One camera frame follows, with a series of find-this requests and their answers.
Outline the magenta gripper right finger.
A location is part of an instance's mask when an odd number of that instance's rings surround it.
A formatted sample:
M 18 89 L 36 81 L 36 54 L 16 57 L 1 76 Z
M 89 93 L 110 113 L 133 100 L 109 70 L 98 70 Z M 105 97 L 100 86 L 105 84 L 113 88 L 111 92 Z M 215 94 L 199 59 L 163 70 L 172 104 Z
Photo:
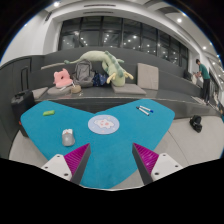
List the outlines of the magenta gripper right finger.
M 132 154 L 145 185 L 182 169 L 167 153 L 157 154 L 137 143 L 132 145 Z

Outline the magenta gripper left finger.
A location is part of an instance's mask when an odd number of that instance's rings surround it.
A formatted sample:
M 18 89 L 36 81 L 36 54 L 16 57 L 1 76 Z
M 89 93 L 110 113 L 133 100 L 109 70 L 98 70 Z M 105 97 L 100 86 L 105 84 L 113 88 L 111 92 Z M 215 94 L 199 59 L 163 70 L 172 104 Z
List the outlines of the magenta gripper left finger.
M 56 154 L 42 169 L 79 185 L 90 154 L 90 144 L 85 144 L 66 155 Z

